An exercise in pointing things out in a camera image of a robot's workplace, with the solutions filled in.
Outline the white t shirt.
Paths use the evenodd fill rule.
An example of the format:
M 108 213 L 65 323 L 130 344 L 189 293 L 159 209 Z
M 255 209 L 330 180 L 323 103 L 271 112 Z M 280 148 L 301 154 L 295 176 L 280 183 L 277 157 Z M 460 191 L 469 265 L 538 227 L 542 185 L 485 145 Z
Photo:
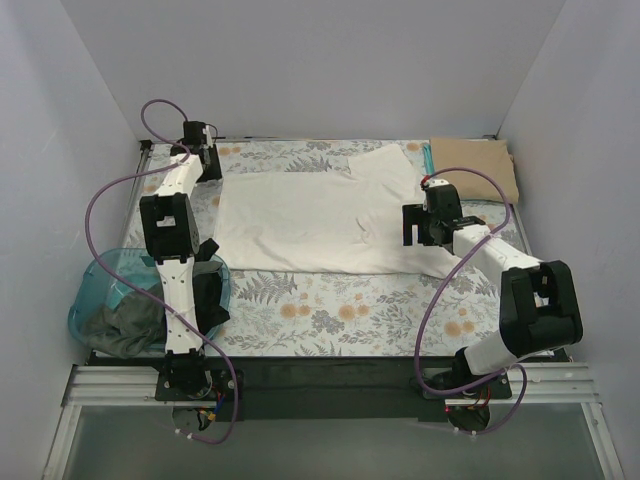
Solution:
M 347 171 L 228 175 L 214 239 L 233 270 L 443 278 L 456 256 L 403 243 L 419 181 L 397 144 L 349 157 Z

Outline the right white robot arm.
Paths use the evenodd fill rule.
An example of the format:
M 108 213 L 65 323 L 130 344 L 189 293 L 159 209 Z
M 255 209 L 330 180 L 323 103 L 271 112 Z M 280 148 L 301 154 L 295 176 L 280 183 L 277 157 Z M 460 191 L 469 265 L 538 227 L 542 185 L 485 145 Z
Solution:
M 404 245 L 445 248 L 460 259 L 454 273 L 471 264 L 499 289 L 497 330 L 460 349 L 450 368 L 432 378 L 416 366 L 424 392 L 475 397 L 518 361 L 582 340 L 580 309 L 566 263 L 542 261 L 517 250 L 479 217 L 464 215 L 456 187 L 437 175 L 425 176 L 420 187 L 424 201 L 402 208 Z

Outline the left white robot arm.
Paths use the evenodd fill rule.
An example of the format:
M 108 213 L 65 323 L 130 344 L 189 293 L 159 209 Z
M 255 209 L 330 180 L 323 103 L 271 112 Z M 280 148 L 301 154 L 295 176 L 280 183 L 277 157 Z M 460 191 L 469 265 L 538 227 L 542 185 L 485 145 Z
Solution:
M 140 199 L 139 207 L 146 249 L 160 275 L 163 301 L 170 306 L 165 352 L 187 355 L 203 346 L 192 281 L 200 240 L 190 197 L 197 183 L 222 178 L 213 126 L 185 121 L 171 160 L 177 166 L 154 194 Z

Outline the folded teal t shirt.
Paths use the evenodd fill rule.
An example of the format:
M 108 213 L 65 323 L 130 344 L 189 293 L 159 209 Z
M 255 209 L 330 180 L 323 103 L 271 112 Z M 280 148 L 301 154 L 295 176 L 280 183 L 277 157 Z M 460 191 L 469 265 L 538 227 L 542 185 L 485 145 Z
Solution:
M 429 143 L 425 144 L 422 147 L 422 152 L 423 152 L 423 159 L 424 159 L 425 176 L 427 177 L 427 179 L 421 180 L 420 188 L 423 191 L 423 193 L 426 193 L 426 191 L 429 188 L 429 179 L 431 175 L 438 170 L 438 168 L 435 166 L 432 147 Z M 456 190 L 458 192 L 459 198 L 462 201 L 472 201 L 472 202 L 483 201 L 483 198 L 479 195 L 470 195 L 468 192 L 464 192 L 461 186 L 457 186 Z

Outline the folded tan t shirt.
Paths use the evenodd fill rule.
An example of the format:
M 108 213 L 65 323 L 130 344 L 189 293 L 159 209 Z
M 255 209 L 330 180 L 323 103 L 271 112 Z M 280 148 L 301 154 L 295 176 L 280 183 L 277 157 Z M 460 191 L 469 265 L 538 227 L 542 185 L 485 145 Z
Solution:
M 501 187 L 510 204 L 518 203 L 514 161 L 505 140 L 432 137 L 430 146 L 436 171 L 452 167 L 477 170 Z M 462 200 L 502 201 L 498 190 L 476 174 L 456 170 L 443 173 L 440 178 L 453 184 Z

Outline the teal plastic basket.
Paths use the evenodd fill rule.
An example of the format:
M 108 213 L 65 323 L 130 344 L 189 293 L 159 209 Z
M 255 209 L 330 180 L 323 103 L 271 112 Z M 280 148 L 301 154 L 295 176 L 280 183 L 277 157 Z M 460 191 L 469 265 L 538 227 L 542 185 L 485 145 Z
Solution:
M 130 283 L 158 298 L 163 297 L 160 275 L 153 259 L 147 255 L 144 249 L 113 249 L 104 253 L 102 260 Z M 68 328 L 72 337 L 88 346 L 80 333 L 80 327 L 83 323 L 101 305 L 105 304 L 114 308 L 123 297 L 132 292 L 137 291 L 111 276 L 98 262 L 92 262 L 84 273 L 75 302 L 69 311 Z M 152 347 L 143 353 L 164 350 L 165 345 Z

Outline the grey t shirt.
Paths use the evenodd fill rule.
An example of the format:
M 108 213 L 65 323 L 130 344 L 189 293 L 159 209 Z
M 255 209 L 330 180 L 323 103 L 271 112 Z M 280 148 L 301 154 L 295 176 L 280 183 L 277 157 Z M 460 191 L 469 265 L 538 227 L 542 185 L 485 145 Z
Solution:
M 138 292 L 110 308 L 101 305 L 80 327 L 85 343 L 114 357 L 133 358 L 166 342 L 164 309 Z

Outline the aluminium frame rail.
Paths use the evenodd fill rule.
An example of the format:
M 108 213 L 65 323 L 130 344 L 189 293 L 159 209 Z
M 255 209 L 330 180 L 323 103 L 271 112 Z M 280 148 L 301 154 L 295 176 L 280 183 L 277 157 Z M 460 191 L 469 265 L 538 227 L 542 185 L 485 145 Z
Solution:
M 513 391 L 526 388 L 524 405 L 573 405 L 581 407 L 597 459 L 606 479 L 622 479 L 618 459 L 597 387 L 588 365 L 580 362 L 530 362 L 524 374 L 511 370 L 504 381 Z M 45 479 L 61 479 L 84 407 L 190 407 L 204 400 L 180 401 L 155 398 L 159 374 L 149 366 L 75 366 L 62 401 L 62 413 L 45 464 Z

